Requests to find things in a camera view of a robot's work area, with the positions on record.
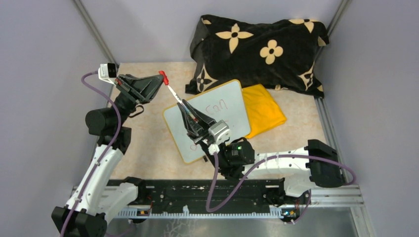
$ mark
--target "gray wall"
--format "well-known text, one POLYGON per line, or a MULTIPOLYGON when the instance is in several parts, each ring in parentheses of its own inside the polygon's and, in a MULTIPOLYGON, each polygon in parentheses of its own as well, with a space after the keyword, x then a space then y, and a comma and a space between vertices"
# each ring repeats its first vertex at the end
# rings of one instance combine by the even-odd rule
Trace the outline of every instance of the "gray wall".
POLYGON ((106 59, 68 0, 2 1, 0 32, 0 236, 56 236, 95 142, 84 116, 105 104, 80 77, 106 59))
POLYGON ((199 17, 213 14, 249 23, 312 18, 328 25, 340 0, 84 0, 118 62, 191 61, 199 17))
POLYGON ((418 236, 419 1, 355 0, 316 73, 378 237, 418 236))

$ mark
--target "whiteboard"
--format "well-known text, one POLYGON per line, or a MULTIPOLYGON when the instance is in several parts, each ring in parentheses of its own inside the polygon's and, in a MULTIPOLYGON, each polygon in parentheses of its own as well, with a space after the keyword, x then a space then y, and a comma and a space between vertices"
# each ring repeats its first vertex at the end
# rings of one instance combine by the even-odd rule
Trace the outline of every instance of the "whiteboard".
MULTIPOLYGON (((198 96, 189 99, 195 109, 219 121, 223 119, 230 127, 230 141, 250 133, 248 114, 243 101, 242 87, 238 80, 231 80, 198 96)), ((191 163, 205 155, 199 145, 186 135, 182 114, 177 105, 163 112, 170 133, 183 161, 191 163)))

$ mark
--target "gray floor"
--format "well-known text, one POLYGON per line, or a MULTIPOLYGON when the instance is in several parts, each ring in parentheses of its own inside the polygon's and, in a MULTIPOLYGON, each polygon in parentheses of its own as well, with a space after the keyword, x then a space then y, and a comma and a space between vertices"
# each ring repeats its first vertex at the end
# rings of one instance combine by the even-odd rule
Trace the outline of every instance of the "gray floor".
MULTIPOLYGON (((110 234, 124 232, 126 220, 114 220, 110 234)), ((162 219, 136 225, 125 237, 354 237, 357 236, 348 209, 309 209, 295 226, 279 220, 260 219, 162 219)))

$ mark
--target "white gear rack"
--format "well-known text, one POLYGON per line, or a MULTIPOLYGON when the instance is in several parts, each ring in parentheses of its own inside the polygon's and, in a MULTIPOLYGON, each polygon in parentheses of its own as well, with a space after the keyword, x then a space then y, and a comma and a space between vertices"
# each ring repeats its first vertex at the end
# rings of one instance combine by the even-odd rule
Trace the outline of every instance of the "white gear rack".
MULTIPOLYGON (((118 186, 107 186, 102 194, 102 199, 105 199, 118 186)), ((342 186, 340 188, 326 189, 314 188, 311 190, 311 204, 309 208, 340 208, 340 207, 364 207, 364 200, 361 196, 361 191, 358 185, 342 186)), ((183 207, 183 213, 162 213, 154 214, 153 209, 150 215, 138 215, 139 211, 145 211, 150 208, 149 205, 131 205, 123 208, 115 218, 128 219, 254 219, 254 218, 283 218, 282 209, 294 208, 294 205, 286 204, 280 207, 270 206, 269 213, 245 213, 245 214, 192 214, 189 213, 187 206, 183 207)))

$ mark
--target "wall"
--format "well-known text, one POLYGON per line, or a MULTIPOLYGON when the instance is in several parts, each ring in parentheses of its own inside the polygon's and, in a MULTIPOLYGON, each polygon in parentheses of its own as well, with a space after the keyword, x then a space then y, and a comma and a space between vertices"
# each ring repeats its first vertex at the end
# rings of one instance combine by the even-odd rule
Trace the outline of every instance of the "wall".
POLYGON ((95 142, 84 116, 105 104, 80 77, 106 59, 71 1, 2 1, 0 32, 0 236, 57 236, 95 142))
POLYGON ((378 237, 417 236, 419 1, 353 1, 316 73, 378 237))
POLYGON ((191 61, 189 44, 204 14, 249 23, 312 18, 326 25, 340 0, 83 0, 117 62, 191 61))

